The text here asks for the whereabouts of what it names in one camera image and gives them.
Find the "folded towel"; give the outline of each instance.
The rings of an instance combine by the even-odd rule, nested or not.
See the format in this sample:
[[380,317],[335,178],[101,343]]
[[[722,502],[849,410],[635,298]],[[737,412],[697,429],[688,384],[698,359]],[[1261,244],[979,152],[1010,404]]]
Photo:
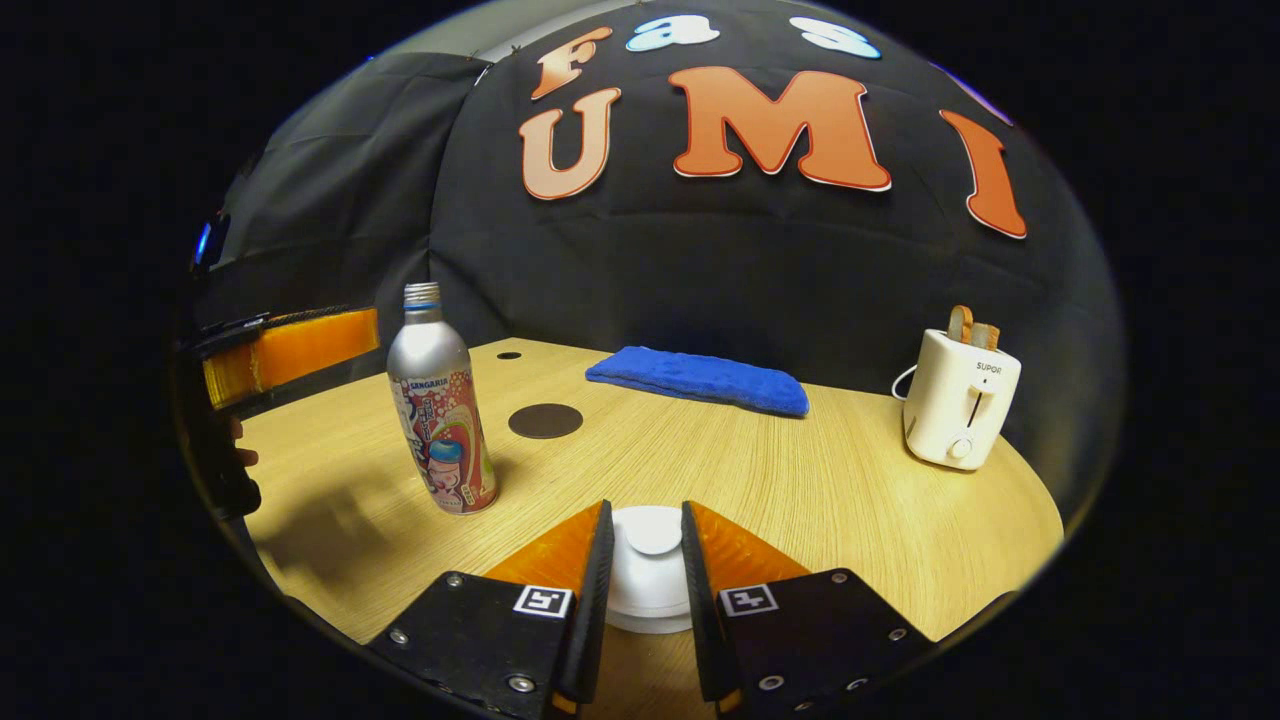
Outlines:
[[791,375],[705,355],[627,346],[588,369],[586,379],[781,415],[809,413],[809,397]]

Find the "black circle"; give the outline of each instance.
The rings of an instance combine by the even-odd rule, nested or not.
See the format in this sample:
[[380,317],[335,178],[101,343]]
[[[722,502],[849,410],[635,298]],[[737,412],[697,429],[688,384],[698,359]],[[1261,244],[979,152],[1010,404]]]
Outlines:
[[511,414],[507,427],[517,436],[549,439],[567,436],[582,427],[582,414],[568,405],[544,402],[521,407]]

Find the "orange letter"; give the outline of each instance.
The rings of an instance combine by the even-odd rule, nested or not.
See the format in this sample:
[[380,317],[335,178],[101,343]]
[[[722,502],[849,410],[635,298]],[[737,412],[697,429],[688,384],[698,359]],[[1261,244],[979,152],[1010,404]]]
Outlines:
[[774,101],[732,68],[690,68],[672,73],[671,85],[689,101],[689,150],[676,172],[689,177],[732,176],[742,159],[730,152],[724,123],[733,127],[755,164],[771,176],[782,169],[800,133],[809,128],[809,154],[800,173],[817,182],[888,190],[888,170],[876,163],[863,117],[863,83],[846,77],[801,72]]
[[586,190],[604,172],[609,159],[609,105],[622,96],[617,87],[598,90],[573,104],[582,115],[582,152],[577,163],[567,170],[557,170],[552,164],[552,138],[556,123],[564,114],[547,110],[520,126],[525,138],[525,190],[539,200],[559,200]]
[[1000,156],[1005,149],[1000,143],[1000,138],[991,135],[987,128],[951,110],[938,110],[938,114],[956,128],[960,140],[964,141],[964,149],[969,154],[969,167],[973,169],[973,195],[966,201],[969,214],[979,223],[1009,237],[1018,240],[1027,237],[1027,220],[1018,214],[1018,205],[1014,204],[1014,186],[1009,182],[1005,160]]
[[570,67],[570,63],[582,64],[590,60],[595,55],[595,44],[591,41],[604,40],[611,35],[613,35],[613,28],[598,27],[539,58],[538,64],[543,67],[543,82],[534,91],[532,99],[538,100],[582,74],[582,70]]

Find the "white toaster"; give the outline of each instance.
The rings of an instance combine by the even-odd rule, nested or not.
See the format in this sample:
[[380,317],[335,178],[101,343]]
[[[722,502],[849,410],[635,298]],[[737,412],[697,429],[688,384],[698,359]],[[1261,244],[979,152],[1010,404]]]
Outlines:
[[1002,350],[987,350],[924,331],[911,389],[902,404],[906,447],[920,460],[960,470],[987,461],[1023,364]]

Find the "wooden table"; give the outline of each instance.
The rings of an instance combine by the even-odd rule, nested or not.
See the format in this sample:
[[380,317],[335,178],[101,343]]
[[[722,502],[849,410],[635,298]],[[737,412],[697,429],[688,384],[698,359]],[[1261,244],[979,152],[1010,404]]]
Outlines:
[[[522,356],[499,360],[499,352]],[[1019,588],[1062,539],[1052,498],[1001,438],[961,473],[915,460],[890,396],[805,384],[787,419],[588,382],[607,357],[508,338],[471,350],[499,497],[436,509],[410,457],[385,375],[244,421],[262,506],[247,518],[285,593],[365,643],[445,570],[481,574],[584,507],[694,500],[813,571],[846,566],[916,628],[941,638]],[[539,402],[580,410],[566,437],[529,439],[507,419]],[[585,717],[714,717],[692,634],[608,628]]]

